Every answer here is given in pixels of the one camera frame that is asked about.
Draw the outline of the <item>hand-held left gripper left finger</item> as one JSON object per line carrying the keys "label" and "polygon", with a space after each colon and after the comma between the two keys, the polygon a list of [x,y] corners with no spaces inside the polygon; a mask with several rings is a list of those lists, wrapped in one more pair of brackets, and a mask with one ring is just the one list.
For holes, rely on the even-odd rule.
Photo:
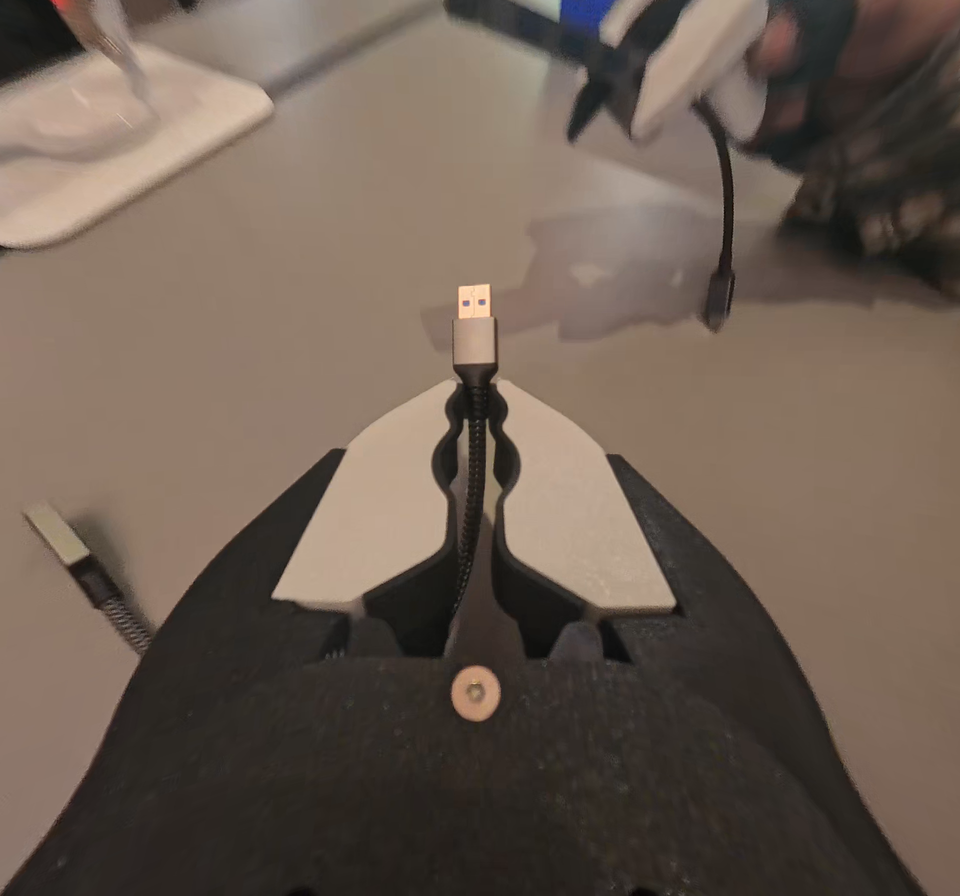
{"label": "hand-held left gripper left finger", "polygon": [[442,655],[458,597],[460,385],[381,416],[342,454],[271,593],[385,623],[406,655]]}

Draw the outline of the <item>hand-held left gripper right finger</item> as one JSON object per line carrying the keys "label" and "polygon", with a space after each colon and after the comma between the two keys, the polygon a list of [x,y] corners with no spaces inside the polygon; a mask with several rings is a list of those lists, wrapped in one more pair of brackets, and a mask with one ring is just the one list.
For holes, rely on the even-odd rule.
{"label": "hand-held left gripper right finger", "polygon": [[678,601],[603,447],[515,383],[490,399],[500,486],[491,578],[526,655],[565,628],[672,617]]}

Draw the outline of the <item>person's right hand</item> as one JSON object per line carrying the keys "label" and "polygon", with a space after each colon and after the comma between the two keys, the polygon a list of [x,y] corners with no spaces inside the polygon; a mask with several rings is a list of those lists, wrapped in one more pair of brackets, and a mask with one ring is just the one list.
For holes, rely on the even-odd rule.
{"label": "person's right hand", "polygon": [[856,83],[907,70],[958,24],[959,0],[856,2],[856,22],[837,67],[840,78]]}

